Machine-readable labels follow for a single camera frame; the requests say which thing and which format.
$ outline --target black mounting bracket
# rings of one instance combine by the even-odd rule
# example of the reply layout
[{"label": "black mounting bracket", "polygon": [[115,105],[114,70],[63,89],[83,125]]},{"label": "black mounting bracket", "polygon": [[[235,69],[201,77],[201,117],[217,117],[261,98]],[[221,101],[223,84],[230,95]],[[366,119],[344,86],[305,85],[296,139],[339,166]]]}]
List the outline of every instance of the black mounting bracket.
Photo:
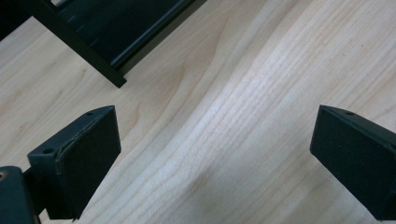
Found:
[{"label": "black mounting bracket", "polygon": [[378,220],[396,218],[396,134],[321,105],[311,152]]},{"label": "black mounting bracket", "polygon": [[120,154],[114,106],[92,110],[28,154],[26,172],[0,167],[0,223],[80,218]]},{"label": "black mounting bracket", "polygon": [[124,75],[205,1],[16,0],[119,88]]}]

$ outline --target light wood surface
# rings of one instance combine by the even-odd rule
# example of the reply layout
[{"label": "light wood surface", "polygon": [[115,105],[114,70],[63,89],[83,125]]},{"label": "light wood surface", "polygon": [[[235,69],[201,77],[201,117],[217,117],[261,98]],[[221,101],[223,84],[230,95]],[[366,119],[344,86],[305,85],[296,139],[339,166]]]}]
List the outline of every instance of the light wood surface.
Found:
[{"label": "light wood surface", "polygon": [[375,223],[309,145],[319,105],[396,132],[396,1],[208,0],[126,78],[27,21],[0,43],[0,164],[115,105],[122,153],[75,223]]}]

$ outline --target black plastic piece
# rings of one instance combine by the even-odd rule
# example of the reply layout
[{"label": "black plastic piece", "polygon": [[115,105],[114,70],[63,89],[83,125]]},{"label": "black plastic piece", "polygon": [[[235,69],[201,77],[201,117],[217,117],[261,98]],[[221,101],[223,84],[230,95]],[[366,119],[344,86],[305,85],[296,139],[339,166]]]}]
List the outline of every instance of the black plastic piece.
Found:
[{"label": "black plastic piece", "polygon": [[[31,168],[23,176],[19,168],[13,168],[12,173],[7,167],[0,168],[0,174],[2,169],[12,174],[0,175],[0,189],[7,189],[7,195],[0,191],[0,207],[9,210],[2,212],[0,223],[25,223],[5,222],[18,214],[35,217],[37,223],[36,216],[44,209],[51,219],[80,218],[119,154],[114,106],[82,115],[28,154]],[[8,183],[17,186],[15,190]],[[8,194],[18,200],[14,202]]]},{"label": "black plastic piece", "polygon": [[310,150],[376,219],[396,218],[395,133],[321,105]]},{"label": "black plastic piece", "polygon": [[0,167],[0,223],[40,223],[19,167]]},{"label": "black plastic piece", "polygon": [[29,18],[14,0],[0,0],[0,41]]},{"label": "black plastic piece", "polygon": [[206,0],[17,0],[117,87]]}]

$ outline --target screw hole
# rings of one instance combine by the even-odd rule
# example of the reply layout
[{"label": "screw hole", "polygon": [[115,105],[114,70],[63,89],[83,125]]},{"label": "screw hole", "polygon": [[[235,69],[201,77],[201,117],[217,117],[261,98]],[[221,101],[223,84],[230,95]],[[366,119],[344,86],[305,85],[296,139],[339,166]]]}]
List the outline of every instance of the screw hole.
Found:
[{"label": "screw hole", "polygon": [[0,181],[6,178],[7,174],[5,172],[0,172]]},{"label": "screw hole", "polygon": [[52,153],[53,151],[54,151],[53,148],[47,148],[47,149],[44,149],[44,150],[43,150],[43,153],[44,153],[44,154],[50,154],[50,153]]}]

